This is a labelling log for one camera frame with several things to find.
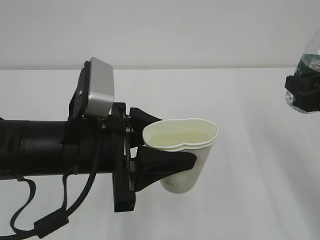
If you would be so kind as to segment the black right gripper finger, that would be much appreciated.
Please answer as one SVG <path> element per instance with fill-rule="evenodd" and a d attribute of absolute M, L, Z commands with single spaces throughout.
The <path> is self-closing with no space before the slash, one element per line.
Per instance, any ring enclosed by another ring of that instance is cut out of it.
<path fill-rule="evenodd" d="M 287 104 L 298 112 L 320 111 L 320 76 L 286 77 L 285 89 Z"/>

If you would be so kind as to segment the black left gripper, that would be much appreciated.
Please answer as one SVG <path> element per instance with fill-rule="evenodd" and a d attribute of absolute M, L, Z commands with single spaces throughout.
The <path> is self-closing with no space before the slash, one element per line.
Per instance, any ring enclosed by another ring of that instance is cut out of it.
<path fill-rule="evenodd" d="M 162 119 L 137 107 L 116 102 L 106 119 L 86 117 L 69 108 L 64 138 L 64 160 L 75 174 L 88 173 L 85 186 L 75 202 L 67 209 L 73 213 L 87 197 L 97 174 L 112 174 L 113 209 L 116 213 L 133 211 L 136 192 L 168 176 L 191 170 L 197 160 L 190 152 L 163 151 L 143 146 L 143 130 Z M 137 148 L 135 177 L 129 166 L 130 148 Z"/>

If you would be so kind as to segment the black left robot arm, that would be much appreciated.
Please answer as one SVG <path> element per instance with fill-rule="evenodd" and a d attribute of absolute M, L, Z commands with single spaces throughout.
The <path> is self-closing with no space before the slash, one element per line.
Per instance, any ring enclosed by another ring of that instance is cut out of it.
<path fill-rule="evenodd" d="M 112 175 L 113 209 L 135 208 L 136 192 L 176 173 L 191 170 L 196 156 L 145 146 L 142 133 L 158 118 L 116 102 L 107 119 L 70 121 L 2 120 L 0 178 L 61 175 L 71 167 L 88 174 L 98 157 L 97 172 Z"/>

